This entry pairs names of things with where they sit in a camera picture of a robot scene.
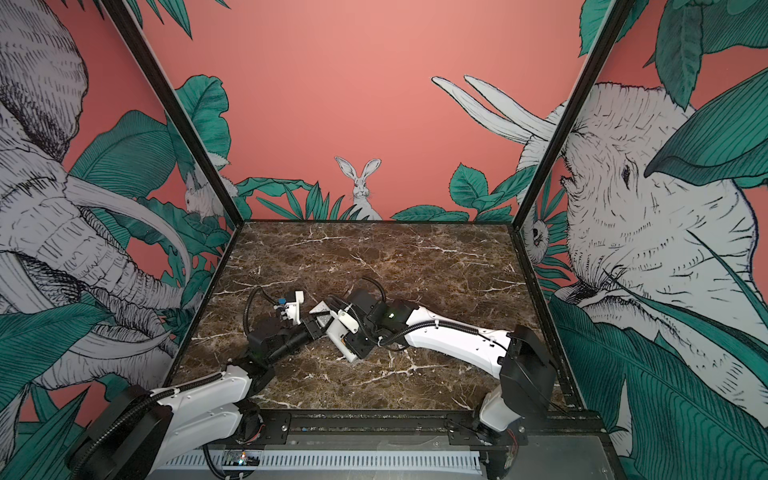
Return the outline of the white remote control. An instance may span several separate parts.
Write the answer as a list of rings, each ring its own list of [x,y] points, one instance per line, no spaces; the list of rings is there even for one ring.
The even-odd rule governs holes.
[[[359,357],[344,343],[343,338],[347,334],[356,334],[360,327],[359,322],[345,308],[329,306],[325,301],[320,302],[310,310],[321,326],[325,329],[326,336],[337,347],[344,358],[354,364]]]

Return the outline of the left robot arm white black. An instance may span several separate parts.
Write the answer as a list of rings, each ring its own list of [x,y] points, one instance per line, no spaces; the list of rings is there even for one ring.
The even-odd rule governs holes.
[[[302,316],[302,292],[276,303],[249,334],[245,353],[220,372],[180,385],[121,393],[73,444],[74,479],[145,479],[168,461],[231,436],[248,443],[263,424],[253,397],[274,378],[279,361],[323,337],[336,320],[321,302]]]

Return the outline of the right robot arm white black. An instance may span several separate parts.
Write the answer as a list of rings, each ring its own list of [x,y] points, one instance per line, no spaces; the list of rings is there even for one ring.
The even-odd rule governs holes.
[[[356,288],[346,298],[329,298],[326,333],[348,361],[364,359],[375,347],[436,351],[498,381],[477,414],[486,428],[502,432],[519,420],[547,415],[557,371],[548,348],[532,329],[473,326],[409,300],[389,301],[383,287],[377,289],[378,297]]]

